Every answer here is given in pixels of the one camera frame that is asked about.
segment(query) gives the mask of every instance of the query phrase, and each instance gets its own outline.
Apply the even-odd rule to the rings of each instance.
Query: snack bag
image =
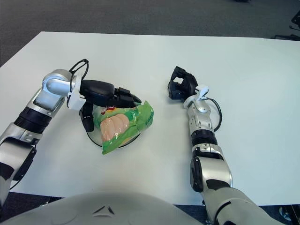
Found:
[[[134,108],[96,108],[93,112],[95,128],[100,129],[102,154],[128,143],[153,122],[153,108],[145,101]]]

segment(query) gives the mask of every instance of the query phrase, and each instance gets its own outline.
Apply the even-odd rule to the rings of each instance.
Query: green snack bag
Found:
[[[153,108],[147,101],[134,108],[95,108],[94,125],[101,132],[102,154],[128,143],[147,129],[153,122],[153,115]]]

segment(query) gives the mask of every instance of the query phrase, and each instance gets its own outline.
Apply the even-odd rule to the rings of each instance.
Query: floor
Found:
[[[299,9],[299,0],[0,0],[0,66],[41,31],[270,38],[291,34]],[[0,221],[48,199],[11,192]],[[205,222],[203,206],[178,207]],[[291,224],[279,206],[262,208]]]

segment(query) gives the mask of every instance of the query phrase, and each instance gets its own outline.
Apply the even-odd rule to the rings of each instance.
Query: white table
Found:
[[[105,156],[64,105],[13,191],[64,196],[130,189],[174,204],[199,204],[190,187],[187,112],[168,98],[175,66],[210,87],[223,112],[216,132],[235,188],[256,204],[300,203],[300,43],[239,37],[41,32],[0,68],[0,130],[14,121],[43,77],[87,58],[86,79],[131,90],[154,108],[153,125]],[[213,112],[216,124],[218,115]]]

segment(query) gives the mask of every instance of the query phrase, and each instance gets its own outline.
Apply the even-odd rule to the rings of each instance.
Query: robotic arm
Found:
[[[84,75],[75,75],[84,65]],[[89,62],[84,59],[69,71],[57,69],[46,75],[42,81],[42,88],[29,101],[15,122],[10,123],[0,136],[0,207],[8,195],[11,181],[20,181],[29,169],[37,152],[36,144],[65,98],[68,108],[79,111],[87,132],[94,129],[93,105],[127,108],[141,102],[129,90],[117,89],[110,83],[84,80],[88,68]]]
[[[174,82],[183,78],[182,84]],[[208,218],[214,225],[281,224],[256,206],[243,192],[233,188],[233,179],[214,132],[220,127],[222,113],[214,99],[206,97],[208,87],[198,86],[196,79],[176,67],[168,85],[171,99],[184,99],[192,140],[191,186],[201,193]],[[213,129],[210,119],[211,100],[218,108],[220,121]]]

